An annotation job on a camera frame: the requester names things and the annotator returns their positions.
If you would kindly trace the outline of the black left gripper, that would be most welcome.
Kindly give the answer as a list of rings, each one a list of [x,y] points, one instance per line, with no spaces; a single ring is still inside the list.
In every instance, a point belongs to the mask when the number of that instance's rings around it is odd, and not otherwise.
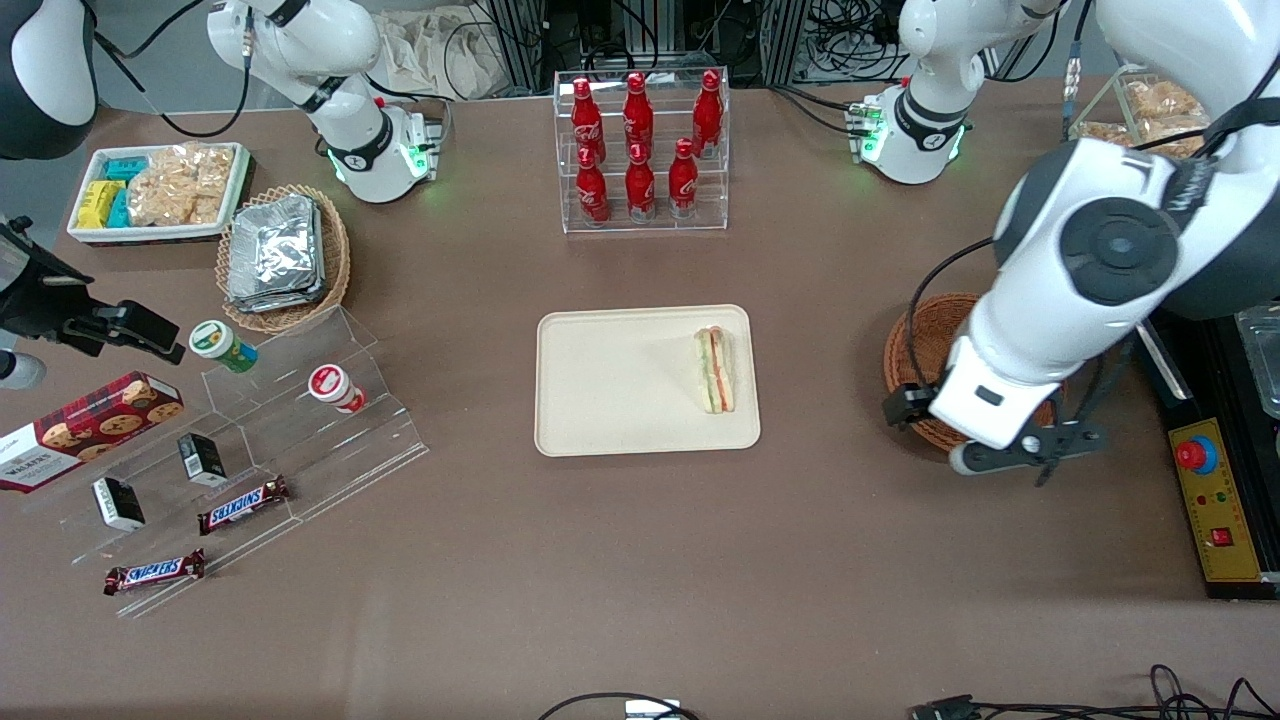
[[[905,430],[918,423],[932,420],[931,405],[937,396],[936,384],[900,384],[884,397],[881,410],[890,427]]]

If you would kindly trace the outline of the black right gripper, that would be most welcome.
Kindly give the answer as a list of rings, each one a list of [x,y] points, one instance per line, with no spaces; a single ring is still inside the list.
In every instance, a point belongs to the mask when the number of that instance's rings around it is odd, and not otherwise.
[[[28,217],[3,218],[1,322],[27,340],[65,343],[97,357],[108,345],[180,364],[179,327],[132,300],[106,305],[91,297],[95,278],[78,272],[26,233]]]

